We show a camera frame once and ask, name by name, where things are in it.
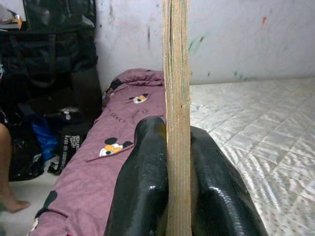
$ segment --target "white wall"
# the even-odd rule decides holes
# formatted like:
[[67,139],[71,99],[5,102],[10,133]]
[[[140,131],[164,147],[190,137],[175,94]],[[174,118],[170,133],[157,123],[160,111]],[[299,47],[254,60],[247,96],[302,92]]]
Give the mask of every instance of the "white wall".
[[[192,84],[315,76],[315,0],[190,1]],[[162,70],[162,0],[96,4],[102,88],[130,68]]]

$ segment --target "blue plastic bag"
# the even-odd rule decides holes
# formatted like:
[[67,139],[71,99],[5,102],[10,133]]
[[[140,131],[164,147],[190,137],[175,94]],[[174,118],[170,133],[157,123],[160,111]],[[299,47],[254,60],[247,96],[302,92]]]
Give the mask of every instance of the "blue plastic bag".
[[37,118],[32,123],[32,127],[40,144],[43,160],[53,158],[55,155],[52,152],[58,145],[58,138],[50,130],[47,120],[44,117]]

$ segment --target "person's leg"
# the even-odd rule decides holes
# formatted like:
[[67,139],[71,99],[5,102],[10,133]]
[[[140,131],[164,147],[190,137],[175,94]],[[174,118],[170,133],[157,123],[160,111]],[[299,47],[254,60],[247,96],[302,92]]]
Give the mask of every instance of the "person's leg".
[[10,212],[27,208],[31,204],[15,198],[9,185],[9,167],[12,156],[11,136],[7,128],[0,123],[0,203]]

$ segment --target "bag strap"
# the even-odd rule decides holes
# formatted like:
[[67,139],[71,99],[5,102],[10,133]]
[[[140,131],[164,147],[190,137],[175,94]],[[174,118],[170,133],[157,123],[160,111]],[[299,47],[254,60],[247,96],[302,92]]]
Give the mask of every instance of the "bag strap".
[[32,77],[29,74],[29,71],[26,67],[26,63],[24,60],[24,57],[19,50],[19,44],[16,40],[15,36],[10,36],[10,41],[12,44],[12,47],[14,49],[15,54],[17,55],[20,63],[21,63],[21,69],[23,73],[28,77],[28,79],[36,86],[41,87],[41,88],[47,88],[50,85],[52,85],[55,80],[56,80],[56,35],[55,34],[50,34],[48,35],[48,51],[49,51],[49,56],[48,56],[48,64],[49,64],[49,77],[50,80],[48,82],[42,82],[38,80],[32,79]]
[[32,79],[29,77],[31,82],[41,88],[47,88],[52,85],[56,81],[56,35],[50,34],[48,35],[48,64],[49,64],[49,77],[50,80],[48,82],[41,82]]
[[30,74],[29,74],[29,71],[26,67],[24,57],[23,57],[21,51],[19,50],[19,44],[16,40],[16,37],[11,35],[9,38],[10,38],[10,42],[11,42],[11,45],[13,47],[13,50],[14,50],[16,56],[18,57],[20,63],[21,63],[21,69],[22,69],[23,73],[29,78]]

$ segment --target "bare foot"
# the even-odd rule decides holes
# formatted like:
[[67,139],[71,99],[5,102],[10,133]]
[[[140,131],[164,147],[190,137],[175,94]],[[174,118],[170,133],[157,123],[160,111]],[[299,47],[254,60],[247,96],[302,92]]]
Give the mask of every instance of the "bare foot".
[[30,202],[19,201],[15,199],[9,199],[8,201],[4,202],[4,208],[11,213],[28,208],[30,205]]

